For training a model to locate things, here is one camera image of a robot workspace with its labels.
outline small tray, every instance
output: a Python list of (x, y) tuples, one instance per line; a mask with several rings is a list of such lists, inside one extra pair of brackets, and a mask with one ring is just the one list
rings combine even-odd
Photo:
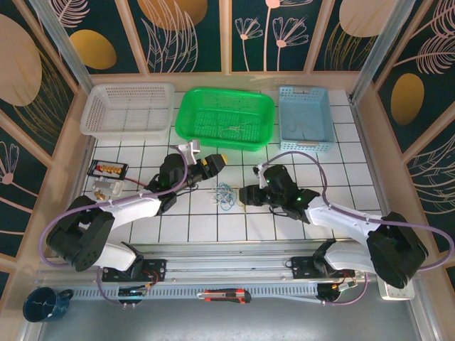
[(279, 88), (279, 127), (282, 151), (328, 151), (335, 131), (327, 89)]

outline leaf pattern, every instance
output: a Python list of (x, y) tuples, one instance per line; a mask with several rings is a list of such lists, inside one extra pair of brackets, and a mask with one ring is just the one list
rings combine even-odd
[(155, 23), (150, 26), (142, 19), (149, 37), (147, 64), (151, 71), (187, 72), (190, 66), (189, 72), (192, 72), (198, 61), (198, 39), (191, 17), (182, 13), (177, 3), (174, 3), (176, 20), (165, 1), (158, 0), (160, 12), (150, 1), (144, 3)]
[(76, 28), (90, 9), (88, 0), (49, 0), (55, 15), (63, 27)]

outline blue mug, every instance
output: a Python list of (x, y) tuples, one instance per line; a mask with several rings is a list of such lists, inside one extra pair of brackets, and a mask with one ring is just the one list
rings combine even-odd
[(23, 316), (29, 322), (50, 322), (61, 319), (70, 305), (73, 290), (61, 293), (42, 287), (28, 295), (23, 304)]

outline metal bar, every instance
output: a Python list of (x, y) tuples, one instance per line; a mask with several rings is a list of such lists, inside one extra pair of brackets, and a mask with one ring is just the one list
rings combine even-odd
[(375, 45), (371, 49), (365, 64), (360, 71), (357, 82), (351, 94), (352, 103), (358, 103), (370, 86), (374, 74), (392, 47), (401, 27), (411, 13), (415, 0), (399, 0), (385, 23), (384, 29), (376, 39)]
[(89, 94), (94, 84), (87, 68), (82, 63), (79, 55), (74, 49), (68, 34), (58, 21), (54, 10), (47, 0), (29, 0), (37, 16), (43, 23), (53, 42), (57, 45), (58, 50), (65, 58), (81, 88)]

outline yellow component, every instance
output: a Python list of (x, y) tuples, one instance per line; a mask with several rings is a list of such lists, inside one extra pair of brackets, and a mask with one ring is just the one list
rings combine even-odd
[(99, 190), (93, 193), (98, 200), (106, 200), (106, 195), (102, 194)]
[(223, 158), (223, 161), (225, 162), (225, 165), (228, 164), (228, 158), (225, 154), (221, 154), (221, 157)]
[(117, 61), (114, 46), (98, 32), (79, 30), (70, 36), (70, 40), (86, 66), (96, 70), (106, 70), (114, 66)]

